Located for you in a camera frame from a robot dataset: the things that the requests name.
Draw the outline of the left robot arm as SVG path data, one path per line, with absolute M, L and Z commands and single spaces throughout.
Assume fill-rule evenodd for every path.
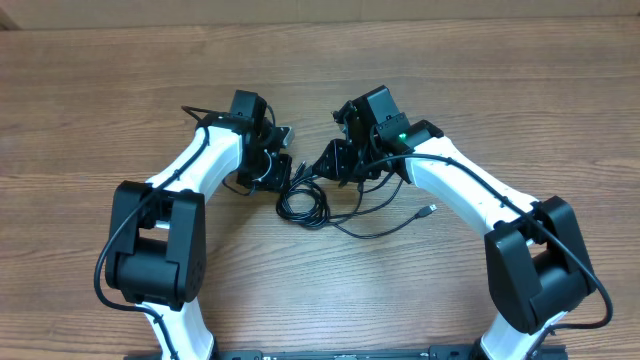
M 291 173 L 285 148 L 294 133 L 279 126 L 267 101 L 238 90 L 227 112 L 187 106 L 194 138 L 163 171 L 115 190 L 109 238 L 94 270 L 107 307 L 142 313 L 160 359 L 214 359 L 214 335 L 198 301 L 206 271 L 206 204 L 234 174 L 249 194 L 282 191 Z

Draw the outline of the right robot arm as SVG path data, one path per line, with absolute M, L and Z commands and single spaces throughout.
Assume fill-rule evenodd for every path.
M 332 116 L 344 136 L 329 143 L 314 174 L 346 183 L 396 173 L 483 237 L 498 315 L 470 358 L 565 358 L 542 344 L 599 286 L 572 207 L 558 196 L 540 201 L 496 179 L 433 123 L 410 122 L 385 86 L 347 101 Z

